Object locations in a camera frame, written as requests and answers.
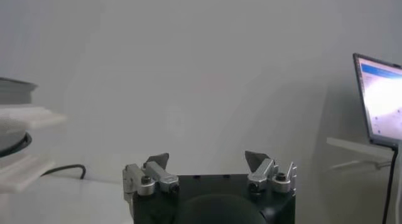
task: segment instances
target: gray wall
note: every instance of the gray wall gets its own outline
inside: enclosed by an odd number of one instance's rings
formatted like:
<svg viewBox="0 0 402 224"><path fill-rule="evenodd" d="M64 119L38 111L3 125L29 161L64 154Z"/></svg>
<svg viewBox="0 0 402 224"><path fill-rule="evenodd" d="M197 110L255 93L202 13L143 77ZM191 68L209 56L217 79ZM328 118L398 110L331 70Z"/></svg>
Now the gray wall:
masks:
<svg viewBox="0 0 402 224"><path fill-rule="evenodd" d="M379 223L386 170L317 169L351 158L327 136L363 129L352 53L401 59L400 2L0 0L0 71L69 117L30 151L91 179L161 152L172 173L245 173L249 149L299 165L298 223Z"/></svg>

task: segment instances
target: screw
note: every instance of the screw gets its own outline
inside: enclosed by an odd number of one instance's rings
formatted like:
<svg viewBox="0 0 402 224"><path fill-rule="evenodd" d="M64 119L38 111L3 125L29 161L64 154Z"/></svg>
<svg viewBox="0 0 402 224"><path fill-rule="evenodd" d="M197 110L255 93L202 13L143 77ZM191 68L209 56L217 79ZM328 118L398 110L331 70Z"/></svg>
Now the screw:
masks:
<svg viewBox="0 0 402 224"><path fill-rule="evenodd" d="M286 181L286 175L284 173L278 173L276 175L276 180L277 181Z"/></svg>
<svg viewBox="0 0 402 224"><path fill-rule="evenodd" d="M257 193L258 192L258 185L251 183L249 184L249 191L252 193Z"/></svg>
<svg viewBox="0 0 402 224"><path fill-rule="evenodd" d="M150 184L150 182L151 182L151 177L149 177L149 176L143 176L141 178L141 184Z"/></svg>

